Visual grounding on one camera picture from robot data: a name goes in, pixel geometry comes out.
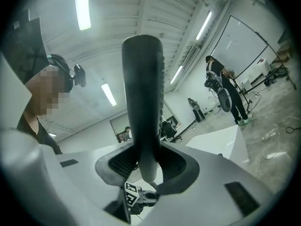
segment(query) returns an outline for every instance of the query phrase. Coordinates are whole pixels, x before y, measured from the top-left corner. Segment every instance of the ceiling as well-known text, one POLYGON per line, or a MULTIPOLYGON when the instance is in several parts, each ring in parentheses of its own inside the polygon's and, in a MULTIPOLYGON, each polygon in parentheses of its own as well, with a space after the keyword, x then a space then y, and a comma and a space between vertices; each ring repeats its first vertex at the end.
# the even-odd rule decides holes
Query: ceiling
MULTIPOLYGON (((224 0, 89 0, 91 28, 80 31, 74 0, 28 0, 31 19, 40 17, 48 54, 60 54, 73 67, 86 71, 87 85, 73 87, 70 98, 41 120, 61 140, 126 109, 121 44, 136 34, 150 34, 163 44, 165 88, 181 65, 208 14, 208 6, 222 7, 224 0), (101 89, 108 83, 117 102, 111 106, 101 89)), ((214 22, 208 24, 199 43, 214 22)))

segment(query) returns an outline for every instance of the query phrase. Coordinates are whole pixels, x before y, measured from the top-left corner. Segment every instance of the white wall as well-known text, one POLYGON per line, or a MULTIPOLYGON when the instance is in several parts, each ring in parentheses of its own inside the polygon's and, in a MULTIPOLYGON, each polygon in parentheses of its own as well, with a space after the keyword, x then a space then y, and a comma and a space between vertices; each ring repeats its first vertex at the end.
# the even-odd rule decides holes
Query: white wall
MULTIPOLYGON (((213 95, 204 87, 206 79, 205 57, 213 51, 230 15, 259 32, 274 50, 279 48, 277 41, 284 31, 283 25, 261 3, 255 2, 253 4, 253 2, 254 0, 234 0, 221 28, 208 46, 207 53, 200 58, 199 63, 193 68, 176 92, 169 91, 165 94, 166 103, 181 123, 187 125, 192 119, 195 119, 189 105, 186 105, 188 97, 197 100, 204 113, 207 111, 205 108, 209 106, 208 97, 213 95)), ((269 63, 276 58, 269 48, 263 52, 261 57, 267 59, 269 63)), ((252 65, 239 77, 239 80, 249 78, 252 81, 258 75, 259 72, 256 69, 256 65, 252 65)))
POLYGON ((114 134, 110 120, 123 115, 121 111, 99 123, 96 123, 80 132, 58 142, 63 153, 73 153, 94 150, 97 148, 114 145, 118 140, 114 134))

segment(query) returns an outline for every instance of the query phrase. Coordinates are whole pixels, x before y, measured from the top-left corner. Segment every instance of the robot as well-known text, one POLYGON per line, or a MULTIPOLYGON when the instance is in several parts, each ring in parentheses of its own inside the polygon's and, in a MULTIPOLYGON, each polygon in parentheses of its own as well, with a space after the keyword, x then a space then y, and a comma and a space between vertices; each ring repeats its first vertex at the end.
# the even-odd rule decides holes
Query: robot
MULTIPOLYGON (((19 27, 29 28, 31 42, 39 48, 36 55, 44 58, 41 31, 31 29, 32 24, 38 21, 19 27)), ((18 31, 11 30, 12 36, 18 31)), ((11 53, 17 48, 22 51, 24 46, 9 47, 11 53)), ((17 61, 6 60, 16 66, 17 61)), ((133 141, 122 147, 55 155, 30 135, 2 126, 0 168, 27 213, 40 224, 56 226, 128 225, 130 215, 147 206, 152 211, 142 226, 248 225, 260 217, 272 198, 263 183, 220 155, 160 142, 164 92, 160 40, 149 35, 126 39, 122 64, 133 135, 133 141), (155 191, 127 183, 137 162, 143 180, 155 191), (158 164, 163 177, 156 186, 158 164)))

